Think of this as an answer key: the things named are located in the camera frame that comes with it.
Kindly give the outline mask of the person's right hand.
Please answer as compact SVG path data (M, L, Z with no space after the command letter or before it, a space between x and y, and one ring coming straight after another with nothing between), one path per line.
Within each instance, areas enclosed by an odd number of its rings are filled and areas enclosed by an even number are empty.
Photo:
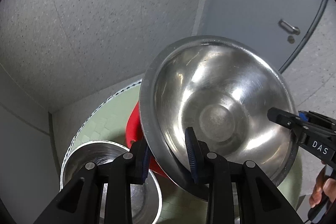
M322 200L322 193L324 193L331 203L335 201L336 196L336 181L333 178L324 179L325 168L323 168L316 178L316 183L313 193L309 198L310 207L315 207Z

